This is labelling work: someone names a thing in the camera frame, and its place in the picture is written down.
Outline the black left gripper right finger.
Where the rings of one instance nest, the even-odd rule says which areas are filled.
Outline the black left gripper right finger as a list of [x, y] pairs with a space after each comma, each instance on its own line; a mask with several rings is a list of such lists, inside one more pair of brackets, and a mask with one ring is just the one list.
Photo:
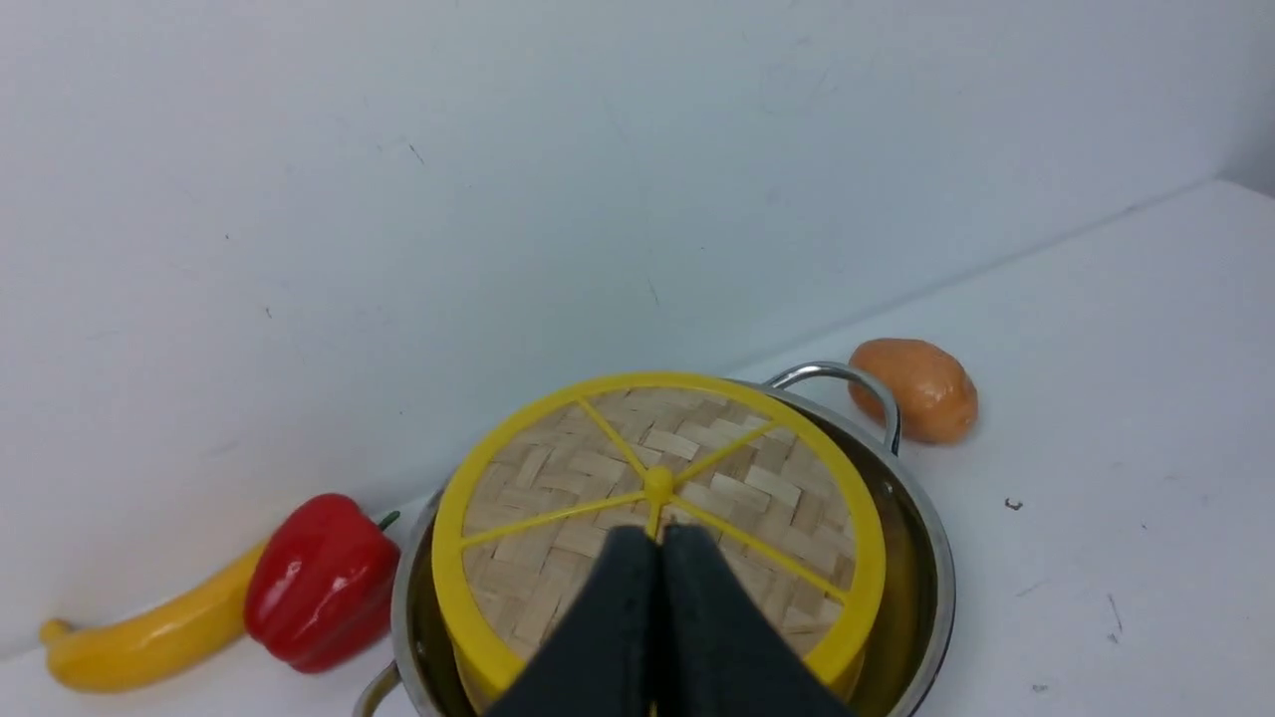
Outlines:
[[697, 526], [666, 528], [660, 716], [852, 716], [768, 623]]

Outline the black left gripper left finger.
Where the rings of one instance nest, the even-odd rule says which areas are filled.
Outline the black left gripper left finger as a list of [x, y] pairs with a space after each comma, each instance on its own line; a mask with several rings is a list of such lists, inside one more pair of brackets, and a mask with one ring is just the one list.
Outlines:
[[578, 598], [488, 716], [646, 716], [654, 704], [660, 550], [611, 531]]

